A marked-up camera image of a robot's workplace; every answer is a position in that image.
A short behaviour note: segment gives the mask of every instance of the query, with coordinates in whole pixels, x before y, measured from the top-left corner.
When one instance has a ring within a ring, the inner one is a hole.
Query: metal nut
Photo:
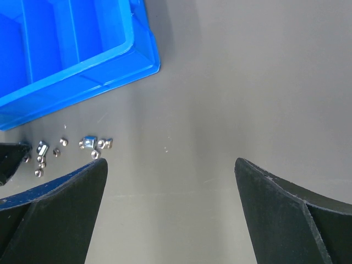
[[[27,154],[26,156],[23,157],[22,161],[24,163],[29,163],[31,161],[32,157],[30,154]]]
[[[54,154],[55,157],[59,157],[61,155],[61,152],[60,152],[60,150],[58,148],[55,148],[53,150],[53,154]]]
[[[46,163],[45,162],[39,163],[39,165],[38,165],[39,169],[44,169],[45,167],[46,167]]]
[[[93,160],[97,160],[98,158],[100,158],[101,154],[99,151],[93,150],[91,156]]]
[[[45,156],[48,149],[49,149],[49,144],[46,143],[45,141],[40,141],[37,148],[37,153],[39,156]]]
[[[98,141],[98,148],[101,150],[105,149],[105,139],[101,139]]]
[[[79,141],[78,145],[79,145],[81,150],[84,149],[83,140]]]
[[[106,149],[111,149],[112,148],[112,141],[113,139],[108,139],[105,141],[105,148]]]
[[[46,160],[45,156],[38,156],[38,157],[37,157],[37,161],[38,161],[39,163],[43,163],[43,162],[45,162],[45,160]]]
[[[63,137],[60,139],[60,143],[61,145],[63,145],[64,147],[66,147],[68,145],[68,140],[64,139]]]
[[[85,136],[80,142],[79,146],[81,149],[95,149],[97,145],[97,137],[96,136]]]
[[[40,178],[44,175],[44,172],[42,169],[36,169],[34,172],[34,175],[36,175],[38,178]]]
[[[103,150],[103,149],[111,149],[112,147],[112,139],[101,139],[98,141],[98,148]]]

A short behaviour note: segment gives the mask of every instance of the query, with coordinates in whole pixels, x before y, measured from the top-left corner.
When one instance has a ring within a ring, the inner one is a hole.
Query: gray table surface
[[[86,263],[255,264],[237,157],[352,203],[352,2],[146,0],[161,71],[16,129],[60,158],[21,165],[0,196],[91,161],[113,137]]]

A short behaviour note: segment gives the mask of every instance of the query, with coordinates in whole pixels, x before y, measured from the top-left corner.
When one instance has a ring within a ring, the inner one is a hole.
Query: hex nut
[[[43,163],[43,162],[46,161],[46,158],[45,158],[45,156],[38,156],[38,157],[37,157],[37,161],[38,161],[39,163]]]
[[[93,150],[91,156],[93,160],[97,160],[98,158],[100,158],[101,153],[97,150]]]
[[[29,163],[31,161],[32,157],[30,154],[27,154],[26,156],[23,157],[22,161],[24,163]]]
[[[68,145],[68,140],[64,139],[63,137],[60,139],[60,143],[61,145],[63,145],[64,147],[66,147]]]
[[[99,149],[101,149],[101,150],[105,149],[105,146],[106,146],[105,141],[106,141],[106,139],[101,139],[98,141],[98,148]]]
[[[39,169],[44,169],[45,167],[46,167],[46,163],[45,162],[39,163],[39,165],[38,165]]]
[[[55,157],[59,157],[61,155],[61,152],[60,152],[60,150],[58,148],[55,148],[53,150],[53,154],[54,154]]]
[[[44,172],[42,169],[36,169],[34,172],[34,175],[36,175],[38,178],[40,178],[44,175]]]
[[[112,141],[113,139],[101,139],[98,141],[98,148],[103,150],[103,149],[111,149],[112,147]]]

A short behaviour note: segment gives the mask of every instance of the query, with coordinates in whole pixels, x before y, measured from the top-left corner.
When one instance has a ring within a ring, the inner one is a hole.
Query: blue plastic bin
[[[159,71],[142,0],[0,0],[0,129]]]

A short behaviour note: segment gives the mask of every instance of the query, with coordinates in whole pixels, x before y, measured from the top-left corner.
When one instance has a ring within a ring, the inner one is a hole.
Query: metal hardware piece
[[[46,167],[46,163],[45,162],[39,163],[39,165],[38,165],[39,169],[44,169],[45,167]]]
[[[37,153],[39,156],[45,156],[46,152],[48,152],[49,149],[49,144],[47,144],[45,141],[40,141],[38,148],[37,148]]]
[[[111,149],[112,147],[112,141],[113,139],[101,139],[98,141],[98,148],[103,150],[103,149]]]
[[[46,160],[45,156],[38,156],[38,157],[37,157],[37,161],[38,161],[39,163],[43,163],[43,162],[45,162],[45,160]]]
[[[61,152],[60,152],[60,150],[58,148],[55,148],[53,150],[53,154],[54,154],[55,157],[59,157],[61,155]]]
[[[31,161],[32,157],[30,154],[27,154],[26,156],[24,156],[24,158],[22,159],[22,161],[24,163],[29,163]]]
[[[83,149],[95,149],[97,145],[97,137],[96,136],[85,136],[80,142],[79,146]]]
[[[36,169],[34,172],[34,175],[36,175],[38,178],[40,178],[44,175],[44,172],[42,169]]]
[[[66,147],[68,145],[68,140],[64,139],[63,137],[60,139],[60,143],[61,145],[63,145],[64,147]]]
[[[91,156],[93,160],[97,160],[98,158],[100,158],[101,153],[97,150],[93,150]]]

